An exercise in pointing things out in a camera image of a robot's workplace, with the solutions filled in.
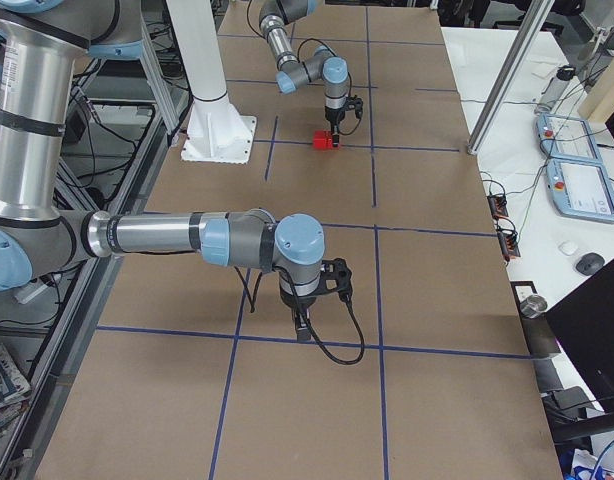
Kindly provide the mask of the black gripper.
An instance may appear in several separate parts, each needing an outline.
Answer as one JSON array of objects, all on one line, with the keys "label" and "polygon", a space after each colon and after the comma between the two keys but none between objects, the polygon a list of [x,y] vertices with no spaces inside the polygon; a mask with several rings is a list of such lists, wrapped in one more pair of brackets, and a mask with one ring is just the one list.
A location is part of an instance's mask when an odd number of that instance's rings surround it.
[{"label": "black gripper", "polygon": [[338,148],[340,144],[339,124],[345,118],[346,108],[325,107],[325,118],[330,123],[329,147]]},{"label": "black gripper", "polygon": [[279,287],[282,302],[292,309],[297,341],[311,341],[312,333],[308,309],[316,302],[315,296],[300,296]]}]

